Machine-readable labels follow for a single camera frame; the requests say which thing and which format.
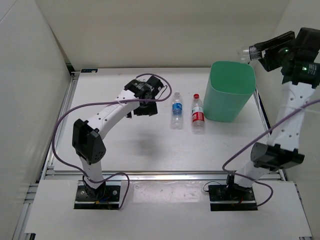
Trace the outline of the blue label water bottle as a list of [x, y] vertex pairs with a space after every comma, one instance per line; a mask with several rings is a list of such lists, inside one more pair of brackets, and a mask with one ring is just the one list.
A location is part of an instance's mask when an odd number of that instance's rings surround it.
[[176, 91], [172, 96], [171, 101], [171, 121], [170, 126], [174, 130], [183, 128], [183, 98], [180, 92]]

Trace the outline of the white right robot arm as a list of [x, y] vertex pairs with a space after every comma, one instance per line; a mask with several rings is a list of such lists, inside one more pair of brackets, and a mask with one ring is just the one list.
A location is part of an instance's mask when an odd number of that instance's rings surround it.
[[257, 139], [250, 160], [227, 177], [224, 193], [230, 200], [249, 191], [260, 177], [292, 168], [304, 161], [299, 153], [299, 138], [311, 96], [320, 84], [320, 65], [315, 59], [320, 50], [320, 31], [302, 27], [298, 34], [288, 31], [270, 40], [245, 47], [239, 52], [243, 63], [259, 61], [267, 72], [280, 68], [282, 99], [276, 124], [268, 130], [267, 143]]

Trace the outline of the green plastic bin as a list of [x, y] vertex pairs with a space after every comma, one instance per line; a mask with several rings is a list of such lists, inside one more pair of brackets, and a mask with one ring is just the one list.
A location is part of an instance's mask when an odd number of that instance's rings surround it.
[[211, 121], [233, 122], [255, 90], [256, 76], [249, 64], [214, 62], [203, 100], [204, 116]]

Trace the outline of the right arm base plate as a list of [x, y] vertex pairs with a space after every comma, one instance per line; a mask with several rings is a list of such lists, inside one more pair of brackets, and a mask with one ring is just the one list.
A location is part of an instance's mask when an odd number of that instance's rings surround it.
[[209, 194], [211, 212], [257, 211], [253, 188], [241, 191], [217, 181], [207, 182], [202, 190]]

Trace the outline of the aluminium table frame rail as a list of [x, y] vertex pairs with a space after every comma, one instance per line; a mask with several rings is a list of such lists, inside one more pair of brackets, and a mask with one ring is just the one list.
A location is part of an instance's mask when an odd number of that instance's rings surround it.
[[[131, 181], [225, 181], [224, 171], [127, 171]], [[41, 180], [81, 180], [78, 170], [54, 170], [52, 167], [44, 171]]]

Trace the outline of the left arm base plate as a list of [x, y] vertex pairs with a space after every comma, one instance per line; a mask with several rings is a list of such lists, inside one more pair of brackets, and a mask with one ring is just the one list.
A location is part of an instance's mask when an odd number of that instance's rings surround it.
[[78, 183], [73, 208], [75, 210], [118, 210], [121, 184], [106, 184], [102, 190], [89, 193], [83, 183]]

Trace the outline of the clear crushed plastic bottle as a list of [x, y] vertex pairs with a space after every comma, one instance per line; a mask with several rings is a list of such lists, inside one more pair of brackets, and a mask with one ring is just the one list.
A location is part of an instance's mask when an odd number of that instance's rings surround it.
[[262, 58], [262, 52], [254, 45], [242, 47], [238, 52], [238, 60], [241, 63], [250, 63], [251, 61]]

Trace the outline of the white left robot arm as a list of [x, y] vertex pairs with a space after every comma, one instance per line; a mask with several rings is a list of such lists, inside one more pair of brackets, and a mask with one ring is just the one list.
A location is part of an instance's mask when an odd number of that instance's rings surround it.
[[123, 118], [152, 116], [158, 113], [154, 100], [164, 88], [155, 76], [147, 81], [131, 80], [115, 99], [115, 104], [106, 105], [100, 112], [87, 120], [78, 119], [73, 124], [72, 146], [79, 156], [86, 173], [83, 185], [86, 194], [99, 201], [107, 196], [105, 179], [102, 174], [101, 160], [107, 149], [103, 142], [107, 133]]

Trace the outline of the red label water bottle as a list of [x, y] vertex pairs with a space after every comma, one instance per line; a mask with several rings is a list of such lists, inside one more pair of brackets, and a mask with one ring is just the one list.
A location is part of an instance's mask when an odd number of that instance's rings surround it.
[[199, 135], [203, 134], [205, 130], [204, 108], [200, 95], [197, 93], [193, 95], [191, 117], [193, 132]]

